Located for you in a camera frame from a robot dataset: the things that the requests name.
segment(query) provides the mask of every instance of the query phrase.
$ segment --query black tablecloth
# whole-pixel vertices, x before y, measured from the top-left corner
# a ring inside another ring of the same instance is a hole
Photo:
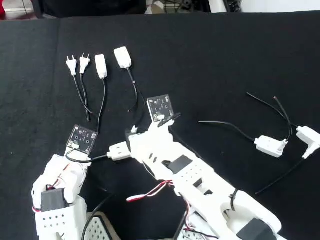
[[[113,50],[127,46],[145,97],[169,94],[182,113],[173,129],[215,171],[281,220],[284,237],[319,239],[317,199],[320,152],[260,196],[255,191],[297,163],[307,145],[293,137],[281,158],[255,149],[232,129],[197,124],[228,121],[255,138],[279,140],[286,122],[245,95],[273,103],[278,96],[292,122],[320,132],[320,12],[113,16],[0,22],[1,239],[36,239],[31,188],[53,154],[62,155],[75,124],[95,130],[103,96],[94,55],[106,56],[108,102],[92,156],[125,140],[134,101],[128,74]],[[84,81],[95,115],[86,122],[67,56],[90,54]],[[146,114],[142,128],[151,120]],[[185,205],[170,189],[126,203],[156,182],[137,161],[95,162],[81,195],[88,210],[103,208],[125,239],[172,237]]]

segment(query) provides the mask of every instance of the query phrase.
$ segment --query red and white wire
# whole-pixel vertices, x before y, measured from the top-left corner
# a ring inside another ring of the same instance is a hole
[[[40,209],[35,208],[35,206],[32,206],[32,211],[36,214],[36,213],[41,213]]]
[[[134,201],[143,199],[143,198],[145,198],[145,197],[153,197],[153,196],[157,195],[159,192],[161,192],[161,190],[163,190],[163,189],[164,189],[167,185],[169,185],[170,183],[172,183],[172,180],[163,181],[163,182],[161,182],[158,186],[156,186],[154,189],[152,189],[151,191],[149,191],[148,193],[128,197],[128,198],[126,199],[126,201],[127,201],[128,203],[131,203],[131,202],[134,202]]]
[[[185,211],[185,230],[190,230],[192,229],[190,226],[189,226],[189,213],[190,213],[190,203],[186,200],[186,199],[183,199],[185,201],[185,204],[186,204],[186,211]]]

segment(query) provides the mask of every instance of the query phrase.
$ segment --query black cable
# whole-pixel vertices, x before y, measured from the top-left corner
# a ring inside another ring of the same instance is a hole
[[[277,108],[275,108],[275,107],[272,106],[271,104],[269,104],[269,103],[261,100],[260,98],[252,95],[252,94],[249,93],[249,92],[246,92],[246,94],[247,94],[248,96],[254,98],[255,100],[259,101],[260,103],[262,103],[262,104],[264,104],[264,105],[267,105],[268,107],[272,108],[272,109],[275,110],[281,117],[283,117],[285,120],[287,120],[286,117],[285,117],[285,115],[283,115],[283,113],[282,113],[281,111],[279,111]],[[292,122],[291,122],[291,125],[294,126],[295,128],[298,127],[296,124],[293,124]]]
[[[282,179],[284,179],[285,177],[287,177],[290,173],[292,173],[295,169],[297,169],[302,163],[304,162],[304,159],[302,158],[300,161],[298,161],[292,168],[290,168],[286,173],[284,173],[283,175],[281,175],[280,177],[278,177],[276,180],[272,181],[271,183],[269,183],[267,186],[263,187],[262,189],[260,189],[259,191],[257,191],[255,193],[255,195],[260,195],[261,193],[263,193],[264,191],[266,191],[267,189],[269,189],[270,187],[272,187],[273,185],[275,185],[276,183],[278,183],[279,181],[281,181]]]
[[[92,219],[94,218],[95,214],[98,212],[98,210],[106,203],[107,200],[109,200],[111,196],[107,196],[102,202],[100,202],[100,204],[93,210],[93,212],[91,213],[91,216],[88,218],[88,220],[86,221],[84,228],[83,228],[83,232],[82,232],[82,237],[81,240],[85,240],[85,235],[86,235],[86,231],[87,228],[90,224],[90,222],[92,221]]]
[[[105,155],[101,155],[101,156],[96,156],[94,158],[91,158],[91,160],[95,161],[95,160],[104,159],[104,158],[108,158],[108,155],[105,154]]]
[[[193,229],[185,229],[185,231],[188,231],[188,232],[191,232],[191,233],[195,233],[195,234],[201,234],[207,238],[213,238],[213,239],[219,239],[217,236],[212,236],[212,235],[208,235],[208,234],[205,234],[203,232],[200,232],[200,231],[196,231],[196,230],[193,230]]]
[[[81,83],[81,87],[82,87],[82,91],[83,91],[84,103],[88,107],[88,95],[87,95],[86,86],[84,84],[84,75],[82,73],[80,73],[80,83]],[[88,110],[85,110],[85,113],[86,113],[86,120],[88,122],[90,122],[90,114],[89,114]]]
[[[135,121],[134,126],[138,127],[140,125],[140,123],[142,122],[142,120],[144,119],[145,116],[145,112],[146,112],[146,99],[143,95],[143,93],[139,90],[139,88],[137,87],[136,81],[134,79],[134,76],[131,73],[130,68],[126,68],[126,70],[129,73],[133,88],[134,88],[134,94],[135,94],[135,104],[128,110],[128,112],[131,112],[132,109],[138,109],[139,108],[139,99],[141,97],[142,102],[143,102],[143,109],[142,109],[142,113],[140,115],[140,117]]]
[[[70,153],[72,153],[73,151],[75,151],[75,149],[72,149],[72,150],[68,151],[68,152],[65,154],[66,159],[68,159],[68,160],[71,161],[71,162],[79,163],[79,164],[88,164],[88,163],[92,163],[92,162],[94,162],[95,160],[97,160],[97,158],[92,158],[92,159],[86,160],[86,161],[79,161],[79,160],[73,159],[73,158],[71,158],[71,157],[68,156],[68,155],[69,155]]]
[[[26,8],[26,5],[25,5],[25,0],[22,0],[22,4],[23,4],[24,11],[25,11],[25,15],[27,15],[28,18],[31,20],[31,18],[29,16],[29,13],[27,12],[27,8]]]
[[[229,123],[229,122],[226,122],[226,121],[198,121],[198,123],[200,123],[200,124],[224,124],[224,125],[228,125],[228,126],[233,127],[234,129],[236,129],[239,133],[241,133],[248,140],[250,140],[252,142],[255,141],[255,139],[253,137],[250,137],[247,134],[245,134],[240,128],[238,128],[237,126],[233,125],[232,123]]]
[[[146,108],[147,108],[147,106],[146,106],[147,102],[146,102],[146,99],[145,99],[144,95],[142,94],[142,92],[140,90],[138,91],[138,93],[139,93],[139,96],[141,96],[142,101],[143,101],[143,109],[142,109],[142,113],[141,113],[140,117],[135,121],[134,125],[136,127],[138,127],[141,124],[142,120],[144,119],[144,116],[145,116],[145,113],[146,113]]]
[[[102,99],[102,104],[101,104],[101,109],[100,109],[100,113],[99,113],[99,117],[98,117],[98,124],[97,124],[97,133],[100,133],[100,119],[103,113],[103,109],[104,109],[104,105],[105,105],[105,100],[106,100],[106,95],[108,94],[108,90],[106,89],[106,83],[105,83],[105,79],[102,79],[103,82],[103,99]]]
[[[89,108],[87,108],[87,106],[86,106],[86,104],[85,104],[85,102],[84,102],[84,99],[82,98],[82,94],[81,94],[81,92],[80,92],[79,85],[78,85],[78,82],[77,82],[77,79],[76,79],[76,76],[75,76],[75,75],[73,75],[73,80],[74,80],[74,84],[75,84],[75,86],[76,86],[76,90],[78,91],[78,94],[79,94],[79,97],[80,97],[80,100],[81,100],[82,105],[84,106],[84,108],[85,108],[86,110],[89,111],[89,113],[93,114],[93,112],[92,112]]]
[[[181,143],[184,147],[186,147],[187,149],[189,149],[191,152],[193,152],[198,158],[200,158],[201,160],[204,161],[204,158],[201,157],[201,155],[194,149],[192,148],[190,145],[188,145],[172,128],[172,126],[168,127],[170,133],[173,135],[173,137],[175,137],[176,139],[178,139],[179,143]]]
[[[136,81],[134,80],[134,77],[132,76],[130,68],[127,67],[126,70],[129,73],[129,76],[130,76],[130,79],[131,79],[131,82],[132,82],[132,86],[133,86],[133,89],[134,89],[135,102],[134,102],[134,105],[132,107],[130,107],[130,109],[128,110],[128,112],[131,112],[133,109],[135,109],[138,106],[138,90],[137,90],[137,87],[136,87]]]
[[[285,116],[285,119],[286,119],[286,121],[287,121],[287,123],[288,123],[289,136],[288,136],[288,138],[286,139],[286,141],[288,142],[289,139],[291,138],[292,132],[293,132],[292,127],[291,127],[290,119],[289,119],[289,117],[288,117],[288,114],[287,114],[286,110],[284,109],[284,107],[282,106],[281,102],[279,101],[279,99],[278,99],[276,96],[274,96],[273,99],[274,99],[274,100],[276,101],[276,103],[279,105],[279,107],[280,107],[281,111],[283,112],[283,114],[284,114],[284,116]]]
[[[234,212],[236,211],[235,210],[235,200],[236,200],[236,196],[237,196],[238,191],[239,191],[238,189],[235,189],[234,193],[229,196],[231,198],[231,201],[230,201],[231,209]]]

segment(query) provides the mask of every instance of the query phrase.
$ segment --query white power adapter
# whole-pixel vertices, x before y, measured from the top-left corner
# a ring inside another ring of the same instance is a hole
[[[131,152],[129,151],[127,142],[123,141],[109,147],[109,152],[107,152],[107,156],[113,161],[119,161],[130,158]]]
[[[275,158],[279,158],[282,156],[288,142],[287,139],[278,141],[274,138],[262,135],[255,139],[254,144],[256,145],[257,150]]]
[[[125,46],[114,50],[115,58],[122,69],[128,69],[132,65],[131,57]]]
[[[108,75],[105,55],[95,55],[95,67],[100,79],[105,79]]]
[[[79,73],[80,74],[84,74],[85,73],[85,70],[88,66],[88,64],[90,63],[90,58],[89,58],[89,54],[88,54],[88,57],[84,57],[84,53],[82,54],[82,56],[80,57],[80,71]]]
[[[298,126],[296,131],[296,136],[308,144],[308,148],[302,156],[303,159],[307,159],[315,150],[320,148],[320,134],[307,126]]]
[[[75,76],[77,67],[77,60],[75,59],[75,56],[72,55],[72,59],[69,59],[69,56],[67,56],[65,63],[70,69],[71,76]]]

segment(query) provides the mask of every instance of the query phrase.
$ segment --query circuit board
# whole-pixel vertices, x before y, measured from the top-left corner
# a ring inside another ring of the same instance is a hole
[[[169,95],[150,97],[146,102],[153,122],[159,122],[174,115]]]
[[[89,129],[86,129],[79,125],[74,125],[72,133],[66,144],[67,148],[77,149],[78,151],[90,154],[98,133]]]

